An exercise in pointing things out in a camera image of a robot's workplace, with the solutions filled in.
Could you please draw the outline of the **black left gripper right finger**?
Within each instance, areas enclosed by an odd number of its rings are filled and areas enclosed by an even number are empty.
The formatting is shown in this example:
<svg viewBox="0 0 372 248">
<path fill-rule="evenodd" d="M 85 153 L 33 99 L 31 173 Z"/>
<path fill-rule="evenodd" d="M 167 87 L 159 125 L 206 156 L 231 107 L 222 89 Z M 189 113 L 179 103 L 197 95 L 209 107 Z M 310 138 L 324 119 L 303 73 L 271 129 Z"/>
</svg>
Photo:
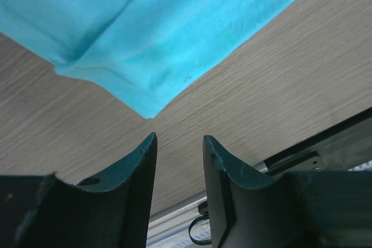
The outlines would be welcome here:
<svg viewBox="0 0 372 248">
<path fill-rule="evenodd" d="M 270 177 L 203 139 L 213 247 L 370 247 L 371 172 Z"/>
</svg>

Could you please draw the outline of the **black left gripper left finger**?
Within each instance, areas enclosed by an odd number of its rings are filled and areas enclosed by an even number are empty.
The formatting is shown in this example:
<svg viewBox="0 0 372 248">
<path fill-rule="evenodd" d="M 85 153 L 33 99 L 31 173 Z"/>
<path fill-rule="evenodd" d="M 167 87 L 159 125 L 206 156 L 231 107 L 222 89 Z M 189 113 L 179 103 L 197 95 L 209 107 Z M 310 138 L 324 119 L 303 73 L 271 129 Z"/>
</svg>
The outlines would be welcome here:
<svg viewBox="0 0 372 248">
<path fill-rule="evenodd" d="M 68 184 L 56 174 L 1 176 L 2 247 L 145 247 L 158 139 Z"/>
</svg>

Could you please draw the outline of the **cyan t-shirt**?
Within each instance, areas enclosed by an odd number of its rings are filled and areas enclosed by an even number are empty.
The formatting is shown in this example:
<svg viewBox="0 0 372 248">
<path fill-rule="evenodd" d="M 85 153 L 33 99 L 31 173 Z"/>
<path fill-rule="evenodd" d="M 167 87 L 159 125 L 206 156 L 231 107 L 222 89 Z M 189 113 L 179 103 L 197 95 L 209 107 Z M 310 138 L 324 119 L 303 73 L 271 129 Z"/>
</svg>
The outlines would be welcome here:
<svg viewBox="0 0 372 248">
<path fill-rule="evenodd" d="M 1 32 L 154 118 L 295 0 L 1 0 Z"/>
</svg>

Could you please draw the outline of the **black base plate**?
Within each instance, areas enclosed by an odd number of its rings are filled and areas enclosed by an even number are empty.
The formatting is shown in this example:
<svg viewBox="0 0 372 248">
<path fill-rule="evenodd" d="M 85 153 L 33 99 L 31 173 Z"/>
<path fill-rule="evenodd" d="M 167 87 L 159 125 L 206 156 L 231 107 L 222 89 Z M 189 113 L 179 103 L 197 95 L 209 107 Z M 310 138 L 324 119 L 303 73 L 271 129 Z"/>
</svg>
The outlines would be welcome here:
<svg viewBox="0 0 372 248">
<path fill-rule="evenodd" d="M 371 169 L 371 108 L 278 152 L 256 168 L 269 176 L 289 170 Z"/>
</svg>

